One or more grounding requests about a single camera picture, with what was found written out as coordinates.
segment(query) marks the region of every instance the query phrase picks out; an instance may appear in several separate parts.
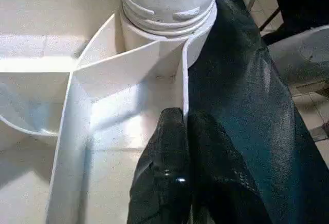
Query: white cap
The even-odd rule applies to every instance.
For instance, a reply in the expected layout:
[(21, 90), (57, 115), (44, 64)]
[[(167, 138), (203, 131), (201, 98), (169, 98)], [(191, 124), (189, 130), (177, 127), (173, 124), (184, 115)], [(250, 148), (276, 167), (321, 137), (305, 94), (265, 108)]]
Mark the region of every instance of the white cap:
[(127, 18), (152, 34), (192, 33), (210, 15), (215, 0), (122, 0)]

